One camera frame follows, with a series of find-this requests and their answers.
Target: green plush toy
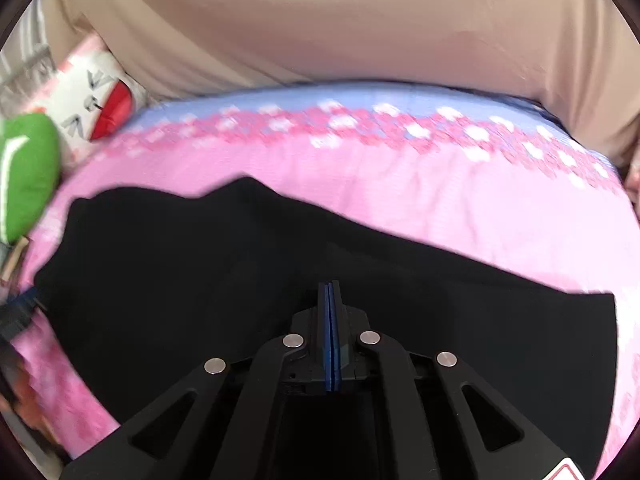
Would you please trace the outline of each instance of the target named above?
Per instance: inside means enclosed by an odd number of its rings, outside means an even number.
[[[14,243],[38,221],[60,176],[55,124],[44,114],[0,121],[0,241]]]

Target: metal screw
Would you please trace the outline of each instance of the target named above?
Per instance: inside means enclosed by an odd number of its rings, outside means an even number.
[[[438,357],[436,357],[436,361],[442,366],[451,368],[452,366],[456,365],[456,363],[458,362],[458,358],[451,352],[440,352],[438,354]]]
[[[282,338],[282,344],[288,348],[298,348],[302,346],[304,342],[305,338],[299,334],[289,334]]]
[[[380,334],[373,332],[373,330],[367,330],[360,334],[360,341],[367,345],[375,345],[380,342]]]
[[[224,372],[226,368],[226,363],[217,357],[213,359],[209,359],[206,363],[204,363],[204,371],[208,374],[219,374],[220,372]]]

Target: pink bedsheet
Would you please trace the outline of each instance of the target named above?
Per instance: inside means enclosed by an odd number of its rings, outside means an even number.
[[[640,230],[628,199],[609,168],[577,145],[558,144],[544,128],[527,137],[509,121],[472,121],[447,110],[417,120],[384,104],[369,117],[321,107],[301,113],[324,114],[326,126],[303,128],[295,114],[281,110],[230,108],[207,121],[185,118],[124,132],[57,194],[32,233],[24,284],[54,251],[76,197],[115,186],[197,196],[249,174],[357,222],[547,285],[608,290],[616,296],[619,358],[602,471],[640,416]],[[386,140],[372,142],[354,131],[355,123],[372,118],[383,125]],[[236,132],[243,121],[261,119],[273,135]],[[521,156],[502,148],[507,138]],[[15,346],[72,456],[117,427],[70,366],[42,314]]]

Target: bed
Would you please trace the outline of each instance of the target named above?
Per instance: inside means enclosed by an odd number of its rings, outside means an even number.
[[[22,285],[75,198],[116,186],[199,196],[241,174],[561,290],[613,292],[618,371],[598,473],[618,453],[640,417],[638,221],[611,163],[525,100],[353,82],[158,105],[63,184],[31,234]],[[72,457],[117,428],[41,313],[14,345]]]

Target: beige curtain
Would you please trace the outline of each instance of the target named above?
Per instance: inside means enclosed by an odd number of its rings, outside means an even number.
[[[57,60],[94,27],[160,97],[381,78],[533,98],[628,161],[640,45],[611,0],[45,0]]]

